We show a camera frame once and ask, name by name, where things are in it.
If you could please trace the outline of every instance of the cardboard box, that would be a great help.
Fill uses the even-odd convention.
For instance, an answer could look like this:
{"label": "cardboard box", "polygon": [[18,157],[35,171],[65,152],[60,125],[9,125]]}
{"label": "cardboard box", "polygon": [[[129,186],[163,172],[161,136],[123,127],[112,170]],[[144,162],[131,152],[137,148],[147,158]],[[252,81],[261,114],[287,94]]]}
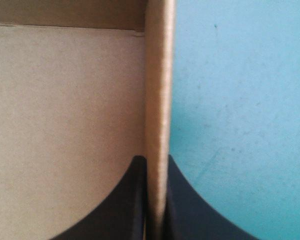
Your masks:
{"label": "cardboard box", "polygon": [[145,9],[144,0],[0,0],[0,240],[63,232],[135,155],[148,160],[148,231],[158,239],[174,1],[150,0],[146,25]]}

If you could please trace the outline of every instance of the corrugated cardboard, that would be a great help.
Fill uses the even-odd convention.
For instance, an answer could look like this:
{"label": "corrugated cardboard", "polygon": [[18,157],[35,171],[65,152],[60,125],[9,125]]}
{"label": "corrugated cardboard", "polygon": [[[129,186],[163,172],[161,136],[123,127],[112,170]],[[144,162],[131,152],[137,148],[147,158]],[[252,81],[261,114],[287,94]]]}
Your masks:
{"label": "corrugated cardboard", "polygon": [[0,0],[0,23],[138,30],[146,0]]}
{"label": "corrugated cardboard", "polygon": [[149,1],[145,44],[127,31],[143,29],[144,0],[0,0],[0,240],[66,230],[134,155],[148,158],[148,239],[160,239],[174,4]]}
{"label": "corrugated cardboard", "polygon": [[174,0],[150,0],[145,25],[146,117],[148,176],[147,237],[159,240],[166,207],[170,137]]}
{"label": "corrugated cardboard", "polygon": [[0,26],[0,240],[47,240],[110,193],[144,155],[144,94],[133,31]]}

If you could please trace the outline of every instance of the black plastic piece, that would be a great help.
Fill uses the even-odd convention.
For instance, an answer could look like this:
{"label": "black plastic piece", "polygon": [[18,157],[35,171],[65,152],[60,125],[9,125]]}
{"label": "black plastic piece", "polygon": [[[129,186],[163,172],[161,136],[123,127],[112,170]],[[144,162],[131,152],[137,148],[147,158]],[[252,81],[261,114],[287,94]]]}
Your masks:
{"label": "black plastic piece", "polygon": [[213,209],[169,156],[165,240],[256,240]]}
{"label": "black plastic piece", "polygon": [[142,240],[146,159],[135,156],[108,197],[77,224],[52,240]]}

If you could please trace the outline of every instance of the blue wall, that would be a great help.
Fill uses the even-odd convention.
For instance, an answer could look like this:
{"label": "blue wall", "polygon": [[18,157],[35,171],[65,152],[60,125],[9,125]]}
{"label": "blue wall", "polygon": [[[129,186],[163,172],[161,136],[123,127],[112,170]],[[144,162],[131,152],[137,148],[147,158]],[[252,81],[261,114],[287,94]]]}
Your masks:
{"label": "blue wall", "polygon": [[300,0],[179,0],[170,153],[215,209],[300,240]]}

